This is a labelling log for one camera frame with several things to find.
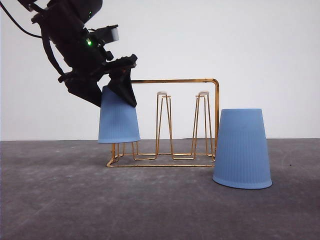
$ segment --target gray floor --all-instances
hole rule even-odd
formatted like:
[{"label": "gray floor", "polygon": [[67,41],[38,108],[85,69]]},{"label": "gray floor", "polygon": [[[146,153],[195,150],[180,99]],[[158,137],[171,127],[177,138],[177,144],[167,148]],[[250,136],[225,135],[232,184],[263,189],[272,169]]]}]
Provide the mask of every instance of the gray floor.
[{"label": "gray floor", "polygon": [[106,168],[96,141],[2,142],[2,239],[320,239],[320,139],[268,146],[273,185],[243,190],[213,168]]}]

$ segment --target ribbed cup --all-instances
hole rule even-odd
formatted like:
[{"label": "ribbed cup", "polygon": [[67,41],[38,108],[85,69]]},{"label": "ribbed cup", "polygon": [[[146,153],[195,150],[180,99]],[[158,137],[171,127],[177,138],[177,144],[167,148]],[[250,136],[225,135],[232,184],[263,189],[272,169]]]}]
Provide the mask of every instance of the ribbed cup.
[{"label": "ribbed cup", "polygon": [[272,185],[261,109],[222,110],[212,179],[240,189]]},{"label": "ribbed cup", "polygon": [[136,108],[122,100],[108,86],[104,86],[102,89],[98,143],[115,144],[139,140]]}]

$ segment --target blue cup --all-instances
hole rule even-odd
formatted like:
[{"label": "blue cup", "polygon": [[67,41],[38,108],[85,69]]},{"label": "blue cup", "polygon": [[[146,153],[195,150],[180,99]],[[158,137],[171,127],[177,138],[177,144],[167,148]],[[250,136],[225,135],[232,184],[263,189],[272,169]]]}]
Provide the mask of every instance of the blue cup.
[{"label": "blue cup", "polygon": [[212,179],[240,189],[272,185],[260,108],[222,110]]},{"label": "blue cup", "polygon": [[128,143],[140,140],[136,108],[126,103],[108,86],[102,89],[100,144]]}]

